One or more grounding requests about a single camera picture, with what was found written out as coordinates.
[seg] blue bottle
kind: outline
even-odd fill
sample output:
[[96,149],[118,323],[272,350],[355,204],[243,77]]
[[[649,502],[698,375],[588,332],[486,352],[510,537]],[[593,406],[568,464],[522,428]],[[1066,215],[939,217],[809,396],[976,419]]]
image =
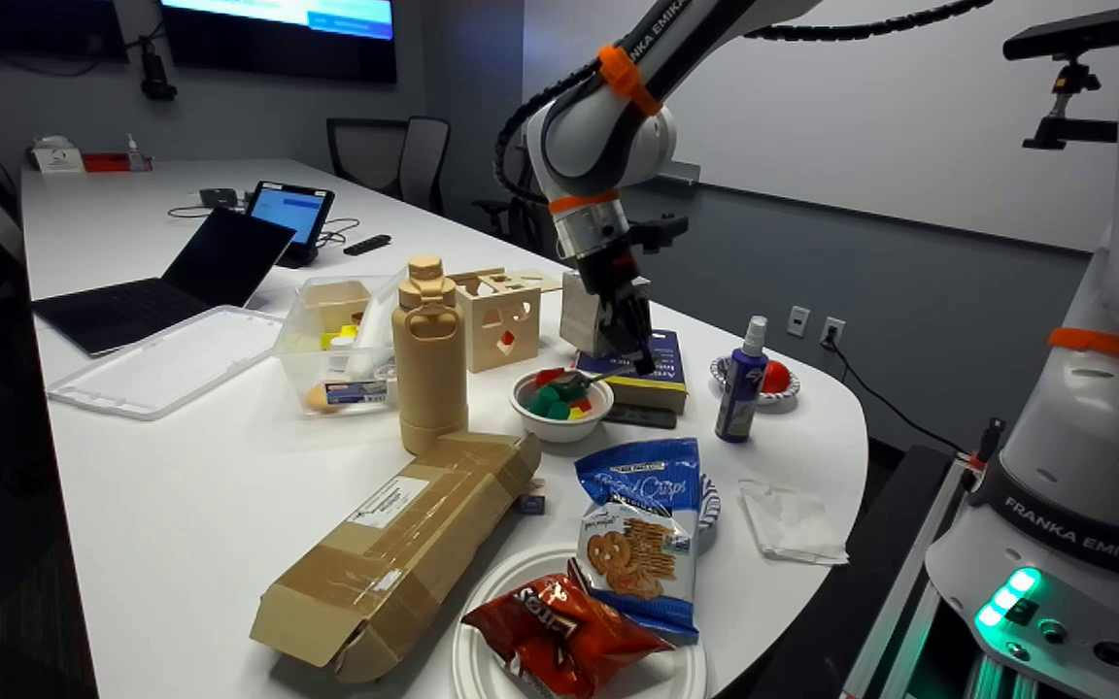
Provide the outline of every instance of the blue bottle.
[[764,372],[764,319],[752,313],[745,325],[745,340],[723,361],[723,401],[716,436],[726,441],[745,441],[758,413],[758,384]]

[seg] plate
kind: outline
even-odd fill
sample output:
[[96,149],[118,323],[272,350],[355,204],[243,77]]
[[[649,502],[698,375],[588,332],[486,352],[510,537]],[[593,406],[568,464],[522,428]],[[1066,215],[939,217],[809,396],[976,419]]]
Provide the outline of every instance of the plate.
[[[488,569],[470,605],[501,599],[532,578],[561,576],[575,549],[536,549],[505,560]],[[456,626],[452,638],[452,683],[458,699],[528,699],[528,692],[501,669],[501,659],[486,648],[475,626]],[[706,694],[706,653],[704,643],[654,653],[642,665],[624,669],[597,694],[633,694],[633,699],[704,699]]]

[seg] napkin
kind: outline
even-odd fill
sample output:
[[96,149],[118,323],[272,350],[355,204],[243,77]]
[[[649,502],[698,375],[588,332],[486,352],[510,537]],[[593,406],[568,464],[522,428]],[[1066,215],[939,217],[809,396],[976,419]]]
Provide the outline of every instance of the napkin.
[[764,560],[816,567],[846,561],[838,533],[844,498],[787,493],[768,489],[764,481],[742,481],[742,508]]

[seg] beige bottle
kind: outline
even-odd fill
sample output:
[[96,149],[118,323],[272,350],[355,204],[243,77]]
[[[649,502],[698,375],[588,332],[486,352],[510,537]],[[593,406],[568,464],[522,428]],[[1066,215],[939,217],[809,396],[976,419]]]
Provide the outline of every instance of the beige bottle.
[[438,436],[470,428],[466,338],[438,257],[408,259],[394,330],[399,439],[408,455],[422,455]]

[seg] paper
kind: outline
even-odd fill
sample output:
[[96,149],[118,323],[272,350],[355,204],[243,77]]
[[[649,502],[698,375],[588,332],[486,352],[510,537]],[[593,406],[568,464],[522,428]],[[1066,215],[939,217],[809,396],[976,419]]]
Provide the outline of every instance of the paper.
[[418,493],[426,481],[418,477],[396,477],[383,489],[375,489],[355,515],[348,523],[363,527],[390,527]]
[[742,508],[763,555],[816,567],[846,561],[838,498],[780,493],[764,481],[742,481]]

